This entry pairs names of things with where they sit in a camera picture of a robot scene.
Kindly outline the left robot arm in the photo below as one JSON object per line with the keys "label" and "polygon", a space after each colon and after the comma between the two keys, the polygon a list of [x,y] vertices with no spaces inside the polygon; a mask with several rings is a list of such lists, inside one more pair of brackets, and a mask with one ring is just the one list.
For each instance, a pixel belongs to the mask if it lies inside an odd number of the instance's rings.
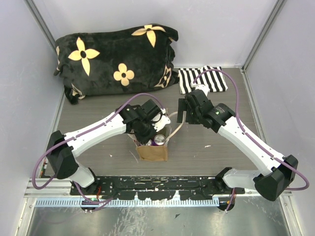
{"label": "left robot arm", "polygon": [[109,116],[77,131],[62,134],[59,130],[50,136],[48,162],[55,178],[70,179],[88,195],[98,190],[93,171],[76,159],[89,148],[121,134],[132,134],[140,144],[147,144],[159,131],[170,124],[164,108],[153,100],[143,105],[123,105]]}

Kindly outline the purple soda can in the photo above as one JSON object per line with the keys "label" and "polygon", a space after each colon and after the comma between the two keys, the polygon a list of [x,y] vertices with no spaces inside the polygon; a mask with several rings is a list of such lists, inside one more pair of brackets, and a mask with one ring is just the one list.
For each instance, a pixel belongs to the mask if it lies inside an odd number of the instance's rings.
{"label": "purple soda can", "polygon": [[166,137],[162,134],[157,134],[153,139],[154,146],[163,146],[166,142]]}

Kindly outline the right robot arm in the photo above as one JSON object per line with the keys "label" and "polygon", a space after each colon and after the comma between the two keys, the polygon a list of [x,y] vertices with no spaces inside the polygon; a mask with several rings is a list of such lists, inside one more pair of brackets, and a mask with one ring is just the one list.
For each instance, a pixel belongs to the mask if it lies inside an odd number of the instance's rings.
{"label": "right robot arm", "polygon": [[295,178],[298,160],[293,155],[284,156],[268,146],[237,120],[227,105],[213,105],[206,93],[195,89],[178,101],[177,122],[201,124],[229,140],[254,165],[256,170],[227,168],[216,181],[216,188],[226,194],[232,188],[256,190],[262,197],[275,201]]}

